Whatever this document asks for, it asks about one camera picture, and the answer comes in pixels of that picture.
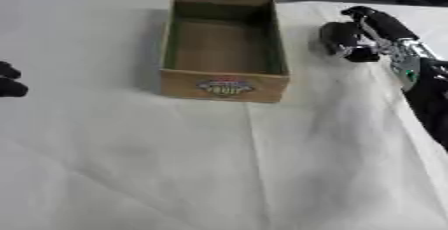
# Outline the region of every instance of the box label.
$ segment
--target box label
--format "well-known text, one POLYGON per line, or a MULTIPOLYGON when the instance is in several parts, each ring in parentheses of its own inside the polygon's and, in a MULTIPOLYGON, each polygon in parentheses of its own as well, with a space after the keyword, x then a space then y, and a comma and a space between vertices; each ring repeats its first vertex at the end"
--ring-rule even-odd
POLYGON ((202 81, 197 86, 220 97, 230 97, 255 90, 246 81, 237 80, 235 77, 218 77, 213 80, 202 81))

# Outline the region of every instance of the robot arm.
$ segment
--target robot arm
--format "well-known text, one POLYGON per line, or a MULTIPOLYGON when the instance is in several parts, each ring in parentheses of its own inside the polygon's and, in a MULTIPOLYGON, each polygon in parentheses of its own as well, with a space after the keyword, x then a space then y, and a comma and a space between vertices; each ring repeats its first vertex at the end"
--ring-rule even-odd
POLYGON ((352 21, 331 22, 320 30, 330 54, 352 62, 391 59, 391 69, 415 115, 430 135, 448 149, 448 62, 439 59, 399 20, 372 8, 357 6, 342 11, 352 21), (373 41, 363 44, 362 39, 373 41))

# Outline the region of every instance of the cardboard box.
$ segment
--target cardboard box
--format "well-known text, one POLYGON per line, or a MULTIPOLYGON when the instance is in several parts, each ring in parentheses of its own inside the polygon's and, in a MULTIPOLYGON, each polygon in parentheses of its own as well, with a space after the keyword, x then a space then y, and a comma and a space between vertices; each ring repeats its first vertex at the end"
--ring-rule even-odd
POLYGON ((289 82, 274 0, 173 0, 166 96, 278 102, 289 82))

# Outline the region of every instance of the brown box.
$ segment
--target brown box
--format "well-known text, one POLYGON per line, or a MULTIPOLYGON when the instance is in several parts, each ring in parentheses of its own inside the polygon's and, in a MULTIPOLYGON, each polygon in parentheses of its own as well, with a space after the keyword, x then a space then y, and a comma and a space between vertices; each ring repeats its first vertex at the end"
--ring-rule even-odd
POLYGON ((278 102, 289 82, 274 0, 173 0, 163 95, 278 102))

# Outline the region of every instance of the white table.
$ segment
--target white table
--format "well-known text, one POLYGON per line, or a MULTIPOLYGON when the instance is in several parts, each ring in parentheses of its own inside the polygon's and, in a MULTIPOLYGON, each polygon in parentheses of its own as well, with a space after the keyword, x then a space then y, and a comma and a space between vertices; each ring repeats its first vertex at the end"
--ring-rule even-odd
MULTIPOLYGON (((382 64, 308 50, 340 3, 279 5, 279 104, 165 98, 169 0, 0 0, 0 228, 447 229, 448 160, 382 64)), ((448 9, 380 6, 448 56, 448 9)))

